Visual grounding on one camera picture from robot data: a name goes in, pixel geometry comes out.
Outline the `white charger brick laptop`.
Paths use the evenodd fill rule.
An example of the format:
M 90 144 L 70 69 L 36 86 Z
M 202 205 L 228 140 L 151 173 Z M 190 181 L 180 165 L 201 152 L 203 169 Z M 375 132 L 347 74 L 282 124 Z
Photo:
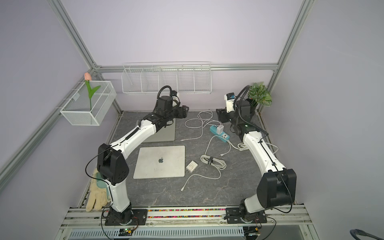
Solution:
M 223 125 L 219 125 L 217 126 L 217 134 L 220 136 L 224 131 L 224 126 Z
M 195 161 L 191 161 L 187 166 L 186 169 L 192 173 L 196 168 L 198 167 L 198 164 Z

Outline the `teal power strip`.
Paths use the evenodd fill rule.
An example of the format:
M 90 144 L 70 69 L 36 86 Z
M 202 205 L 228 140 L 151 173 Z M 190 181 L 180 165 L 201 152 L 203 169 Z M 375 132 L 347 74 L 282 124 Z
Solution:
M 230 139 L 230 136 L 224 132 L 224 126 L 223 125 L 219 125 L 219 126 L 212 125 L 212 126 L 210 126 L 210 131 L 215 136 L 218 136 L 218 138 L 224 143 Z

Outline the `white charger brick front laptop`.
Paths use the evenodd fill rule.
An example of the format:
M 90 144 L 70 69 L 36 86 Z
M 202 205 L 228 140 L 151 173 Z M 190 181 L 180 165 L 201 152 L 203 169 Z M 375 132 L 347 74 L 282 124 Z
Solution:
M 195 161 L 191 161 L 187 166 L 186 169 L 192 173 L 196 168 L 198 167 L 198 164 Z

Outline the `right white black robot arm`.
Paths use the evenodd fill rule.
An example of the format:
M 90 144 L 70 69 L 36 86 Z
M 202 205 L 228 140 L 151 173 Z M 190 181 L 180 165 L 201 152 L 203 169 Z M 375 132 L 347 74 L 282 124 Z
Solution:
M 238 95 L 225 95 L 226 107 L 217 109 L 219 121 L 229 122 L 234 132 L 254 157 L 262 178 L 257 192 L 239 205 L 240 217 L 244 221 L 254 220 L 258 214 L 267 209 L 279 206 L 293 206 L 295 202 L 297 175 L 294 170 L 287 169 L 269 148 L 266 137 L 268 133 L 252 123 L 255 108 L 248 95 L 250 85 L 245 86 Z

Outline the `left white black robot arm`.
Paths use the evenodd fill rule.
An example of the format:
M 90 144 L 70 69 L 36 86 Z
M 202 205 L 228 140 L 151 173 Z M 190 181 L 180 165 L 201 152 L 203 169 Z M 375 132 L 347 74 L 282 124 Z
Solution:
M 134 219 L 132 204 L 129 200 L 126 180 L 129 174 L 127 159 L 129 155 L 147 138 L 167 127 L 174 119 L 184 119 L 189 107 L 181 106 L 177 91 L 171 86 L 163 86 L 158 94 L 154 110 L 138 121 L 136 127 L 119 140 L 98 148 L 97 170 L 101 174 L 100 181 L 107 185 L 111 197 L 109 213 L 128 225 Z

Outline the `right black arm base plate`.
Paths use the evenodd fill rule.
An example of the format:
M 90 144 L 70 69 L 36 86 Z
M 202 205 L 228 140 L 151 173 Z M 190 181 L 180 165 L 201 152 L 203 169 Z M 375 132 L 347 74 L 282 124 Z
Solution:
M 248 213 L 246 210 L 241 210 L 239 207 L 226 208 L 224 220 L 228 224 L 265 224 L 267 223 L 266 214 L 264 211 L 256 213 Z

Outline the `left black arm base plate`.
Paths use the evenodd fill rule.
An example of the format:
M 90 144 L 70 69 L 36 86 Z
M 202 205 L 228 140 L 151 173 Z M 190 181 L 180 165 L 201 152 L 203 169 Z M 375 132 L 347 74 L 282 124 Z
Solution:
M 123 213 L 110 209 L 106 216 L 106 226 L 143 226 L 148 216 L 147 209 L 127 209 Z

